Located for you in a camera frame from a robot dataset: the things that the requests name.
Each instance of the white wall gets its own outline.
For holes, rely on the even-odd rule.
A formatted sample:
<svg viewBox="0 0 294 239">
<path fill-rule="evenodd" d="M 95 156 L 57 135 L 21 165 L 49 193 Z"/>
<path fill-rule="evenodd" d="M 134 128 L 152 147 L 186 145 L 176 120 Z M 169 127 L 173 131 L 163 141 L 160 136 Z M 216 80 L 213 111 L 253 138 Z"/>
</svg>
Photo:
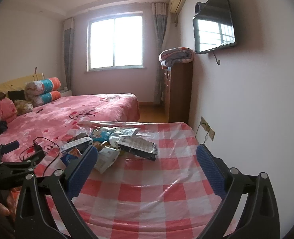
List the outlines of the white wall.
<svg viewBox="0 0 294 239">
<path fill-rule="evenodd" d="M 38 72 L 58 77 L 63 70 L 63 25 L 42 13 L 8 9 L 0 5 L 0 83 Z"/>
<path fill-rule="evenodd" d="M 174 16 L 168 15 L 167 29 L 163 42 L 163 50 L 172 49 L 180 46 L 180 28 L 173 23 Z"/>
<path fill-rule="evenodd" d="M 181 45 L 194 49 L 194 5 L 179 16 Z M 197 55 L 190 124 L 203 116 L 216 131 L 206 145 L 242 173 L 269 174 L 281 235 L 294 224 L 294 1 L 230 0 L 239 44 Z M 205 132 L 200 129 L 199 142 Z"/>
<path fill-rule="evenodd" d="M 87 29 L 91 19 L 124 12 L 143 12 L 143 69 L 112 69 L 87 72 Z M 90 11 L 74 19 L 74 95 L 133 93 L 141 102 L 154 101 L 155 76 L 159 67 L 151 4 L 134 3 Z"/>
</svg>

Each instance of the window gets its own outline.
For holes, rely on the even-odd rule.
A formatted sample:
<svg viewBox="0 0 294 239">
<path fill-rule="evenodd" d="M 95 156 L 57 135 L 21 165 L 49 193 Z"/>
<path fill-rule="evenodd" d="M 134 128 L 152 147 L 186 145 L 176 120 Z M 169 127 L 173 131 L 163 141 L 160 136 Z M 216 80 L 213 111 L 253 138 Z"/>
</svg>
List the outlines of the window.
<svg viewBox="0 0 294 239">
<path fill-rule="evenodd" d="M 89 70 L 142 67 L 142 16 L 91 22 L 89 28 Z"/>
</svg>

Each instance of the television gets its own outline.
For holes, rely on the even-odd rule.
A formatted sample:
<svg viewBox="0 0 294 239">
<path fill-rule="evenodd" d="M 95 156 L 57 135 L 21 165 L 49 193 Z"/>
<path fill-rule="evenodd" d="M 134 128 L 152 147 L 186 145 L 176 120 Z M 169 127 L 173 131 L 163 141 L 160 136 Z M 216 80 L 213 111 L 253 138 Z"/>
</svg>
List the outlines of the television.
<svg viewBox="0 0 294 239">
<path fill-rule="evenodd" d="M 197 3 L 194 17 L 194 43 L 196 54 L 236 45 L 236 36 L 229 0 L 208 0 Z"/>
</svg>

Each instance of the gray curtain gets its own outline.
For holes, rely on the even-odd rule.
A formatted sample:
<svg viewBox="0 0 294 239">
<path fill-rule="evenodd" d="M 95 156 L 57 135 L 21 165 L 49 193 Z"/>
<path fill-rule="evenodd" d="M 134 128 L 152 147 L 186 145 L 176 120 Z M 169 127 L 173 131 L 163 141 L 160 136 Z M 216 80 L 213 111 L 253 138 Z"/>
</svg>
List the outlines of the gray curtain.
<svg viewBox="0 0 294 239">
<path fill-rule="evenodd" d="M 74 20 L 69 18 L 64 22 L 64 68 L 66 85 L 71 90 L 72 69 L 73 69 L 73 41 L 74 41 Z"/>
<path fill-rule="evenodd" d="M 152 14 L 154 15 L 156 38 L 158 45 L 159 54 L 162 52 L 161 47 L 164 41 L 166 26 L 167 26 L 167 3 L 153 3 L 152 4 Z M 161 96 L 164 90 L 163 86 L 163 77 L 161 73 L 161 64 L 159 63 L 157 67 L 156 74 L 156 85 L 155 85 L 155 95 L 154 95 L 154 104 L 161 103 Z"/>
</svg>

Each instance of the yellow headboard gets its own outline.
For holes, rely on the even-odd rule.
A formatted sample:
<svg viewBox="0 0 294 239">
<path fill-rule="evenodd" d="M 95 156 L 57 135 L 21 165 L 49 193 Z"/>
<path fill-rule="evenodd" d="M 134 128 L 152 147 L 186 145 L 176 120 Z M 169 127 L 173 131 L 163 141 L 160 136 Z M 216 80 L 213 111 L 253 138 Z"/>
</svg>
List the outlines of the yellow headboard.
<svg viewBox="0 0 294 239">
<path fill-rule="evenodd" d="M 25 89 L 27 83 L 43 79 L 44 76 L 42 73 L 36 73 L 33 75 L 28 75 L 25 77 L 14 79 L 8 82 L 0 83 L 0 92 L 8 94 L 8 91 L 21 91 Z"/>
</svg>

